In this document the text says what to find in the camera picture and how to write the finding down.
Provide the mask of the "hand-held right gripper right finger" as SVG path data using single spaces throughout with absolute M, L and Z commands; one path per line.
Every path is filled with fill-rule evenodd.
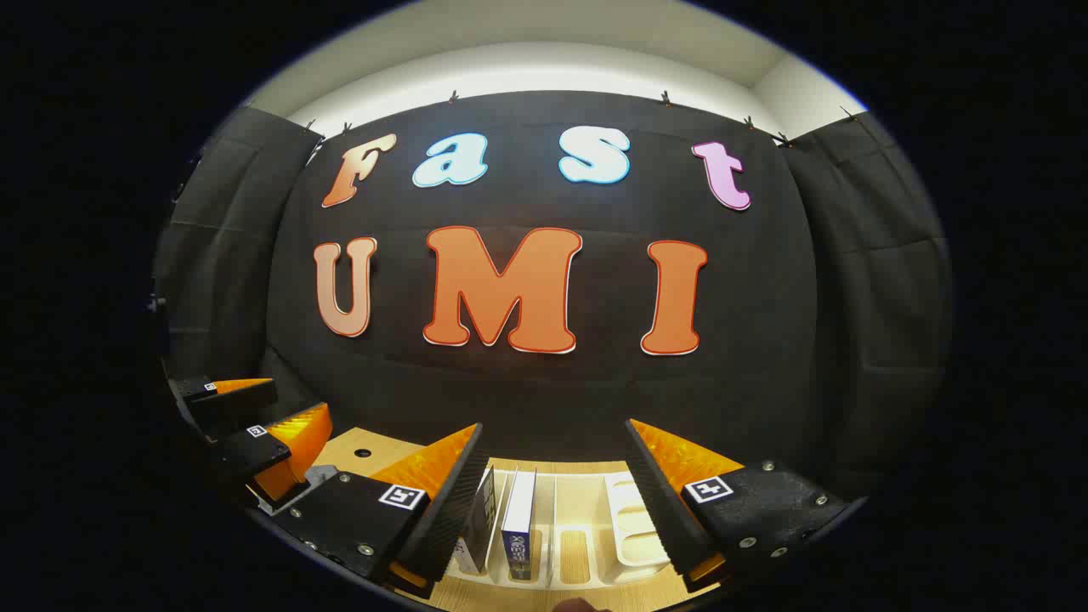
M 625 427 L 626 465 L 688 592 L 768 582 L 853 513 L 783 462 L 746 466 L 648 423 Z

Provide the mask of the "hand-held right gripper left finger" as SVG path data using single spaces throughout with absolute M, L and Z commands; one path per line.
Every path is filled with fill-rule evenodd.
M 276 526 L 358 580 L 430 597 L 473 514 L 482 434 L 474 423 L 371 476 L 338 470 L 279 511 Z

